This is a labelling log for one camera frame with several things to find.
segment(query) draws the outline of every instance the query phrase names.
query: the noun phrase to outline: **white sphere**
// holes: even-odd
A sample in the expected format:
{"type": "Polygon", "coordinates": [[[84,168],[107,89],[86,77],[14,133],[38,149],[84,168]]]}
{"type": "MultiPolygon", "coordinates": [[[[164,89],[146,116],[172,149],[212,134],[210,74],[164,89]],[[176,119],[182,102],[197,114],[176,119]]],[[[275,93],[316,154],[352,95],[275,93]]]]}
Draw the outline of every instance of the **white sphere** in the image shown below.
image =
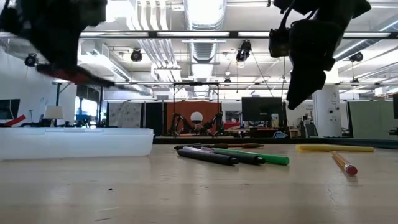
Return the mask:
{"type": "Polygon", "coordinates": [[[203,121],[203,115],[199,112],[193,112],[191,114],[191,121],[192,122],[200,122],[203,121]]]}

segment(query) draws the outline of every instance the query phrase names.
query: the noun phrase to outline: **green marker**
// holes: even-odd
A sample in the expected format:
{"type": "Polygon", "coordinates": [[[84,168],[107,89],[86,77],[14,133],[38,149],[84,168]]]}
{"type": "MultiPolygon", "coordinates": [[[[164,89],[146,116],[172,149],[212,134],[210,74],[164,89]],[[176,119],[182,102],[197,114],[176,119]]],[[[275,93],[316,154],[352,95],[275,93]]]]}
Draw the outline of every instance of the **green marker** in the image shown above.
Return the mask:
{"type": "Polygon", "coordinates": [[[278,164],[278,165],[288,165],[289,164],[289,158],[286,156],[275,156],[275,155],[267,155],[267,154],[261,154],[261,153],[255,153],[255,152],[245,152],[245,151],[240,151],[240,150],[234,150],[234,149],[214,149],[215,152],[232,152],[232,153],[241,153],[241,154],[249,154],[253,156],[258,156],[266,160],[266,163],[271,163],[271,164],[278,164]]]}

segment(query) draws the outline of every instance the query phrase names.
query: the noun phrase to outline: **pillar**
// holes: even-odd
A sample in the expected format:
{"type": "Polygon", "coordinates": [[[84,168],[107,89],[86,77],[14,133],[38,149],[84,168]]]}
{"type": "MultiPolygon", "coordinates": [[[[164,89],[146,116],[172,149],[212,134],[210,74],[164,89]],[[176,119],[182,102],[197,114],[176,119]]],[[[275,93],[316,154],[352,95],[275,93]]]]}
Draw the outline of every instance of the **pillar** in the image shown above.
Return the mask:
{"type": "MultiPolygon", "coordinates": [[[[326,73],[326,82],[338,80],[338,71],[326,73]]],[[[340,96],[338,85],[327,85],[313,94],[315,126],[320,137],[341,136],[340,96]]]]}

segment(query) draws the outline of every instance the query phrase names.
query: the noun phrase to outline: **table lamp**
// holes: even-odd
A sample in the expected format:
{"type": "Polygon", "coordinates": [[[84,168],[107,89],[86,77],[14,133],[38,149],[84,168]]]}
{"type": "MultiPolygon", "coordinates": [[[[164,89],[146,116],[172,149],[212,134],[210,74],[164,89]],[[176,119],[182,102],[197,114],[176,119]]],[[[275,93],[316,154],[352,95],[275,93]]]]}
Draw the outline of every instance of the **table lamp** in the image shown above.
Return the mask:
{"type": "Polygon", "coordinates": [[[44,111],[45,119],[51,119],[51,126],[54,127],[54,122],[56,119],[63,119],[63,110],[61,106],[46,106],[44,111]]]}

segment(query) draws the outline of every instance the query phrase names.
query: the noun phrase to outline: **white plastic tray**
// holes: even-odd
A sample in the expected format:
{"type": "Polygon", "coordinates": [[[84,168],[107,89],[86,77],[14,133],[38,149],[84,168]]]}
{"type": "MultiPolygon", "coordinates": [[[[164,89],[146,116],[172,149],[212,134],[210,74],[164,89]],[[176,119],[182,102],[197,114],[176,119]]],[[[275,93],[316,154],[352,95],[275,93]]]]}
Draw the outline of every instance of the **white plastic tray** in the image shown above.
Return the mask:
{"type": "Polygon", "coordinates": [[[0,128],[0,160],[146,156],[153,135],[139,128],[0,128]]]}

